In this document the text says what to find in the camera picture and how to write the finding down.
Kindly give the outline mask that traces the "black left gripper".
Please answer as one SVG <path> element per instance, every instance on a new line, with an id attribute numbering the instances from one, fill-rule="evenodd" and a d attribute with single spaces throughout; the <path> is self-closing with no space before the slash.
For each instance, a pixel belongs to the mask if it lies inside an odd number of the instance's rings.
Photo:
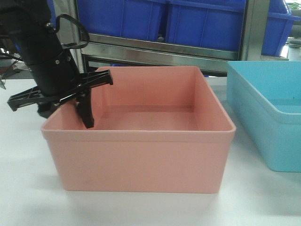
<path id="1" fill-rule="evenodd" d="M 59 106 L 75 98 L 77 113 L 85 127 L 94 127 L 91 88 L 112 85 L 113 78 L 109 70 L 80 73 L 67 49 L 46 62 L 28 67 L 37 86 L 9 98 L 8 105 L 13 111 L 37 104 L 38 114 L 49 118 Z"/>

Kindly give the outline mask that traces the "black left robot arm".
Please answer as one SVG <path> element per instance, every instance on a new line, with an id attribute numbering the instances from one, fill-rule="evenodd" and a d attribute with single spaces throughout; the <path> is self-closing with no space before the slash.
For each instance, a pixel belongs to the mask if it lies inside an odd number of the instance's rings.
<path id="1" fill-rule="evenodd" d="M 36 86 L 13 95 L 8 105 L 13 111 L 37 104 L 38 113 L 48 118 L 59 106 L 76 100 L 77 113 L 86 128 L 94 126 L 91 89 L 112 84 L 109 70 L 81 73 L 72 57 L 72 49 L 84 44 L 62 44 L 52 25 L 51 11 L 45 0 L 3 0 L 0 25 L 14 43 L 21 59 L 31 72 Z"/>

